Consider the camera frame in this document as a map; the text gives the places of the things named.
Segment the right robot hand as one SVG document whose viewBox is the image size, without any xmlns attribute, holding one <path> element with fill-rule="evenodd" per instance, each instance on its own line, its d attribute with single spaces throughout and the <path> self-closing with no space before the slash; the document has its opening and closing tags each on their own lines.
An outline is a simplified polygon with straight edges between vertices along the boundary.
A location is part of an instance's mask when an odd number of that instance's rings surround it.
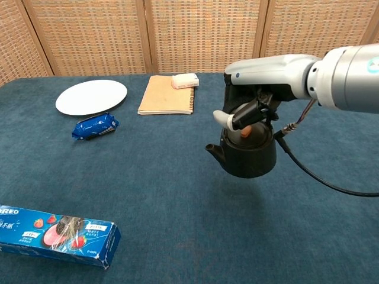
<svg viewBox="0 0 379 284">
<path fill-rule="evenodd" d="M 311 98 L 307 80 L 319 61 L 316 56 L 288 54 L 229 64 L 223 73 L 223 108 L 213 111 L 215 121 L 236 132 L 263 120 L 278 120 L 282 102 Z"/>
</svg>

